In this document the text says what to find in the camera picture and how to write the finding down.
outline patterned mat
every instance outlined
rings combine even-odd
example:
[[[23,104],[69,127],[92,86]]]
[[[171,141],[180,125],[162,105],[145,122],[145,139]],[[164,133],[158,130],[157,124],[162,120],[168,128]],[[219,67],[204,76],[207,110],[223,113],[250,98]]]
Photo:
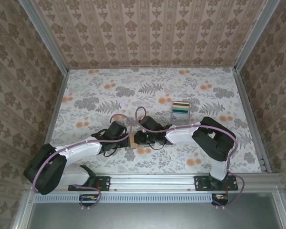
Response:
[[[61,146],[84,140],[107,128],[116,113],[129,116],[134,130],[139,130],[134,120],[139,106],[166,125],[172,101],[191,104],[190,123],[209,116],[235,133],[239,148],[231,171],[261,172],[231,68],[71,70],[51,143]],[[121,116],[115,119],[130,124]],[[98,173],[208,173],[211,167],[194,141],[161,150],[119,149],[111,157],[92,156],[79,164]]]

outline gray leaf pattern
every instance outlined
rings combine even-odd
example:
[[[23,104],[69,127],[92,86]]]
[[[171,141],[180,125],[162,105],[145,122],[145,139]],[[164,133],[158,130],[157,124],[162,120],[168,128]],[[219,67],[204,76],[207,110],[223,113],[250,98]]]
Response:
[[[191,104],[190,123],[209,116],[235,133],[239,148],[231,160],[232,172],[260,172],[230,68],[70,70],[51,143],[63,146],[84,140],[108,128],[116,113],[129,117],[114,117],[128,130],[130,124],[134,131],[140,130],[134,119],[139,106],[160,124],[169,124],[172,101]],[[161,150],[120,149],[111,157],[91,156],[78,164],[97,173],[209,173],[211,168],[210,158],[194,141]]]

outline small box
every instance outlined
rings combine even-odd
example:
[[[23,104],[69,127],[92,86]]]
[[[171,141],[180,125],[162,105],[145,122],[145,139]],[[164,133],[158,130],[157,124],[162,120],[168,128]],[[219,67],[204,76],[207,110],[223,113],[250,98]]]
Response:
[[[174,101],[172,105],[170,124],[188,125],[190,123],[190,103]]]

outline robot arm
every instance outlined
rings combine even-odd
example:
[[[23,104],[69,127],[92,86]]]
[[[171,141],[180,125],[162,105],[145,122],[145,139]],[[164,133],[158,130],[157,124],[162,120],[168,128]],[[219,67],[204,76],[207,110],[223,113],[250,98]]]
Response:
[[[172,145],[179,142],[195,141],[212,160],[210,173],[211,179],[214,179],[212,185],[216,186],[216,182],[220,182],[226,177],[228,154],[234,145],[234,141],[226,134],[209,128],[184,128],[172,125],[161,126],[149,116],[144,117],[140,121],[140,125],[151,131],[163,132],[152,133],[138,131],[134,135],[134,142],[136,144],[148,145],[157,142],[161,145]],[[231,131],[210,117],[205,117],[200,122],[200,125],[209,126],[210,128],[217,127],[235,137]],[[91,140],[118,140],[125,138],[127,135],[126,131],[126,127],[122,123],[114,121],[108,129],[92,134],[91,137],[87,138],[84,142],[72,144],[72,149],[70,150],[68,150],[68,146],[55,148],[50,144],[45,144],[37,152],[33,160],[30,161],[24,171],[24,175],[33,183],[41,165],[44,164],[46,159],[53,153],[59,151],[59,153],[46,164],[37,178],[35,187],[39,192],[46,195],[59,186],[72,184],[91,187],[94,184],[95,174],[86,166],[76,166],[75,162],[85,157],[98,154],[104,154],[104,156],[106,156],[106,152],[109,150],[128,147],[130,142],[129,138],[114,143],[91,143]]]

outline wall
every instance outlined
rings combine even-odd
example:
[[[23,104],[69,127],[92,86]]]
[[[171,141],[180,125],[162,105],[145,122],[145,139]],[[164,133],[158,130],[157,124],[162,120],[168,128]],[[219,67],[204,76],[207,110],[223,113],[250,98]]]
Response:
[[[17,0],[0,0],[0,229],[22,196],[24,167],[43,145],[62,75]]]
[[[281,0],[241,75],[273,172],[286,190],[286,0]]]
[[[265,0],[33,0],[72,69],[233,65]]]

